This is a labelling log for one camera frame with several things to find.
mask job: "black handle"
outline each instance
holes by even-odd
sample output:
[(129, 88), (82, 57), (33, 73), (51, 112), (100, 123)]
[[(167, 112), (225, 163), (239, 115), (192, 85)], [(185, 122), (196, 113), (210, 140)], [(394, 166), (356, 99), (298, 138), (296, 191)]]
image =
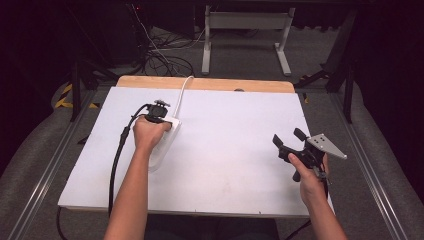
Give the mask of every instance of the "black handle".
[(296, 171), (296, 172), (293, 174), (292, 179), (293, 179), (293, 181), (295, 181), (295, 182), (300, 182), (300, 173), (299, 173), (298, 171)]

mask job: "person's left hand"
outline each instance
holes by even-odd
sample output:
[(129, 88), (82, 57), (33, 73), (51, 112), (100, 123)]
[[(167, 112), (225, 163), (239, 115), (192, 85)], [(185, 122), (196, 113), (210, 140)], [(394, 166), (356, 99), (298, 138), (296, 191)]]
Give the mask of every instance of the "person's left hand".
[(140, 116), (133, 127), (136, 149), (144, 149), (149, 153), (159, 143), (165, 131), (171, 129), (169, 122), (152, 123)]

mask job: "metal frame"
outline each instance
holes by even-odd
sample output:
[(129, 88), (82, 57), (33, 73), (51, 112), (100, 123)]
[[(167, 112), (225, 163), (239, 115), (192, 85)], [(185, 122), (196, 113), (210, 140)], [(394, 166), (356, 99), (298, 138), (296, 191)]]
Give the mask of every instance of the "metal frame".
[(283, 29), (280, 42), (275, 43), (275, 50), (284, 75), (290, 76), (291, 70), (284, 54), (284, 46), (286, 45), (294, 12), (295, 8), (290, 8), (288, 13), (211, 12), (210, 6), (206, 6), (202, 74), (209, 74), (212, 48), (210, 41), (211, 29)]

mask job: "black cable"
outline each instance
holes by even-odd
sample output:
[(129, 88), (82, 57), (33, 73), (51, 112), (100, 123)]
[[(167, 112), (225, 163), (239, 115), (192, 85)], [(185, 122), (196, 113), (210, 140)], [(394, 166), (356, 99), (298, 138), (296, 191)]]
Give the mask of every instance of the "black cable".
[(119, 141), (118, 150), (116, 151), (115, 159), (114, 159), (113, 165), (112, 165), (112, 172), (111, 172), (111, 175), (110, 175), (109, 207), (108, 207), (109, 217), (110, 217), (110, 214), (112, 213), (112, 208), (113, 208), (113, 190), (114, 190), (114, 187), (115, 187), (115, 174), (116, 174), (116, 167), (118, 166), (119, 157), (121, 156), (121, 152), (122, 152), (122, 149), (125, 145), (125, 141), (127, 140), (127, 137), (130, 133), (132, 123), (139, 117), (140, 111), (143, 110), (143, 108), (145, 108), (145, 107), (148, 108), (149, 106), (151, 106), (151, 105), (150, 104), (144, 104), (143, 106), (141, 106), (137, 110), (137, 112), (135, 112), (135, 114), (133, 116), (131, 116), (131, 120), (128, 123), (128, 126), (126, 126), (124, 128), (124, 130), (122, 131), (121, 138), (120, 138), (120, 141)]
[(306, 223), (304, 223), (302, 226), (300, 226), (298, 229), (296, 229), (296, 231), (294, 231), (292, 234), (290, 234), (285, 240), (290, 240), (292, 239), (294, 236), (296, 236), (300, 230), (304, 229), (305, 227), (311, 225), (311, 220), (308, 220)]
[(60, 238), (62, 240), (68, 240), (62, 232), (62, 228), (60, 227), (60, 212), (61, 211), (62, 211), (62, 207), (59, 206), (56, 213), (56, 228), (57, 228), (57, 232), (60, 235)]

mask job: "person's right hand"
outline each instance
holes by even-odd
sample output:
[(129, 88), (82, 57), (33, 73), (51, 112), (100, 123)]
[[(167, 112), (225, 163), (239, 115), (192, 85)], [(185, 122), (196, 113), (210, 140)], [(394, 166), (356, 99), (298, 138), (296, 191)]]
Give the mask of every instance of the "person's right hand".
[[(300, 174), (300, 196), (307, 207), (314, 201), (327, 199), (324, 184), (315, 175), (314, 171), (305, 167), (305, 165), (294, 154), (289, 154), (289, 160)], [(323, 164), (328, 174), (328, 156), (323, 157)]]

